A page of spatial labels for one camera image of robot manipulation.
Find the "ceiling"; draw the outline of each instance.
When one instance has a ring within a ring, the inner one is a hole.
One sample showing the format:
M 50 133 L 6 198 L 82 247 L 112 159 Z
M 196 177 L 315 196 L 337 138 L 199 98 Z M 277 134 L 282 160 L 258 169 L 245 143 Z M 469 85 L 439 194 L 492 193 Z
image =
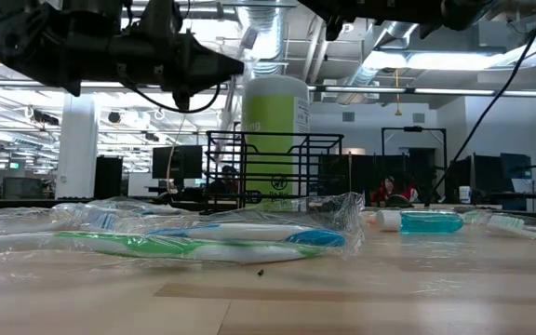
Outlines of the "ceiling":
M 136 1 L 137 5 L 145 5 L 145 1 Z M 473 47 L 474 41 L 478 41 L 477 47 L 485 44 L 486 47 L 501 47 L 510 50 L 517 46 L 522 40 L 519 33 L 506 26 L 506 18 L 512 18 L 518 12 L 517 1 L 502 1 L 503 7 L 494 9 L 487 19 L 473 29 L 466 32 L 453 32 L 441 29 L 432 33 L 424 41 L 414 35 L 409 44 L 409 49 L 429 49 L 437 48 L 444 50 L 448 48 L 469 49 Z M 521 14 L 533 15 L 534 6 L 526 2 Z M 311 36 L 314 29 L 319 29 L 319 24 L 315 24 L 315 15 L 307 8 L 297 5 L 294 1 L 280 1 L 282 7 L 287 7 L 284 19 L 284 56 L 279 63 L 284 64 L 283 74 L 303 78 L 304 66 L 307 62 L 308 54 L 311 54 Z M 216 20 L 187 20 L 184 24 L 191 27 L 196 37 L 207 46 L 231 53 L 234 46 L 238 45 L 238 39 L 242 32 L 238 29 L 237 22 L 216 21 Z M 324 80 L 336 81 L 342 85 L 347 77 L 352 75 L 360 66 L 365 57 L 369 54 L 366 48 L 366 41 L 374 34 L 379 34 L 382 27 L 373 26 L 368 20 L 357 20 L 350 28 L 350 31 L 343 33 L 339 40 L 325 45 L 326 52 L 323 61 L 319 61 L 314 53 L 311 60 L 315 67 L 315 80 L 309 75 L 309 84 L 322 83 Z M 324 42 L 318 42 L 316 50 Z M 464 88 L 498 88 L 507 79 L 510 73 L 508 70 L 494 71 L 440 71 L 440 70 L 418 70 L 418 69 L 398 69 L 397 71 L 379 71 L 375 80 L 380 86 L 393 87 L 464 87 Z M 25 76 L 0 65 L 0 80 L 7 79 L 28 79 Z M 523 69 L 516 81 L 512 85 L 513 89 L 536 89 L 536 69 Z M 156 101 L 174 106 L 170 94 L 149 93 L 150 97 Z M 199 114 L 191 114 L 183 117 L 180 114 L 161 112 L 151 103 L 137 96 L 135 93 L 128 93 L 124 89 L 107 89 L 104 92 L 93 93 L 93 99 L 100 108 L 100 152 L 115 155 L 123 155 L 126 160 L 134 162 L 127 165 L 131 170 L 143 170 L 150 159 L 150 148 L 155 145 L 171 144 L 177 137 L 177 131 L 183 123 L 181 135 L 178 143 L 196 144 L 205 143 L 206 130 L 216 129 L 220 126 L 220 113 L 224 107 L 225 96 L 220 95 L 210 109 Z M 205 105 L 210 99 L 210 94 L 198 94 L 192 100 L 192 108 Z M 45 153 L 53 157 L 52 162 L 57 157 L 59 148 L 60 128 L 46 126 L 48 131 L 36 131 L 31 129 L 43 128 L 42 124 L 31 121 L 34 111 L 49 114 L 57 118 L 62 123 L 62 110 L 65 93 L 60 89 L 50 87 L 40 88 L 10 88 L 0 87 L 0 128 L 7 128 L 9 131 L 0 131 L 0 146 L 7 148 L 0 150 L 1 156 L 14 156 L 18 150 L 8 150 L 14 145 L 22 147 L 26 151 L 34 153 Z M 437 109 L 448 99 L 444 97 L 402 96 L 403 102 L 428 103 L 430 108 Z M 381 94 L 377 102 L 382 105 L 395 102 L 396 95 Z M 122 122 L 112 123 L 109 121 L 110 113 L 122 115 Z M 159 134 L 159 141 L 146 140 L 140 130 L 147 129 L 150 132 L 165 131 L 167 134 Z M 138 153 L 133 148 L 140 148 Z

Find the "plastic wrap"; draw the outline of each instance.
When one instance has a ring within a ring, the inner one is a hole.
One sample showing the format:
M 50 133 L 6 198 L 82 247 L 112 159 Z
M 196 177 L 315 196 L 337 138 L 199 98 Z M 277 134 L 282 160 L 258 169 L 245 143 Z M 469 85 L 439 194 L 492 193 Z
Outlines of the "plastic wrap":
M 536 218 L 489 210 L 472 210 L 463 214 L 464 222 L 474 228 L 485 227 L 493 235 L 536 239 Z
M 210 216 L 145 215 L 134 210 L 141 208 L 137 204 L 0 210 L 0 253 L 64 250 L 256 263 L 354 255 L 364 239 L 359 194 L 274 202 Z

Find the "toothbrush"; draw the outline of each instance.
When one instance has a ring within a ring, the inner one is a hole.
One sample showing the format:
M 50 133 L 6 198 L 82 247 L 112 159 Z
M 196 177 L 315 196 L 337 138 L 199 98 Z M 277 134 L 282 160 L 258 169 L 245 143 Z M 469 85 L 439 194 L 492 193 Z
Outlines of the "toothbrush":
M 324 248 L 275 242 L 221 242 L 139 234 L 58 232 L 0 235 L 0 253 L 71 250 L 134 258 L 261 263 L 313 257 Z
M 344 236 L 327 230 L 300 225 L 274 225 L 250 223 L 206 224 L 190 228 L 164 228 L 146 232 L 147 235 L 201 238 L 207 240 L 274 241 L 295 244 L 342 247 Z

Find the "office desk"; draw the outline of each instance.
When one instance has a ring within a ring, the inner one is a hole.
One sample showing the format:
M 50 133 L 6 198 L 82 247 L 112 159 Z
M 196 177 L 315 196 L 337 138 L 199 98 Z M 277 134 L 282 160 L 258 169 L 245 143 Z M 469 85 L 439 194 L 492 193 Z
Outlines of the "office desk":
M 142 269 L 104 255 L 6 259 L 0 334 L 536 334 L 536 241 L 469 229 L 370 232 L 349 261 Z

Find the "white cylindrical container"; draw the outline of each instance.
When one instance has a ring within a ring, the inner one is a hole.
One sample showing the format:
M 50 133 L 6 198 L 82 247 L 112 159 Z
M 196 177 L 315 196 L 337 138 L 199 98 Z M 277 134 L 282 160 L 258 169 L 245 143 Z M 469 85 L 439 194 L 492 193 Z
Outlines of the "white cylindrical container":
M 250 81 L 244 91 L 241 129 L 249 132 L 309 133 L 309 89 L 299 79 L 266 75 Z M 303 137 L 247 135 L 247 144 L 263 153 L 287 153 Z M 299 184 L 286 175 L 304 174 L 296 157 L 249 155 L 248 161 L 289 162 L 291 165 L 247 164 L 247 174 L 272 175 L 269 181 L 247 181 L 246 190 L 271 195 L 299 195 Z M 307 185 L 301 184 L 301 195 Z
M 471 203 L 471 186 L 461 186 L 458 188 L 461 204 Z

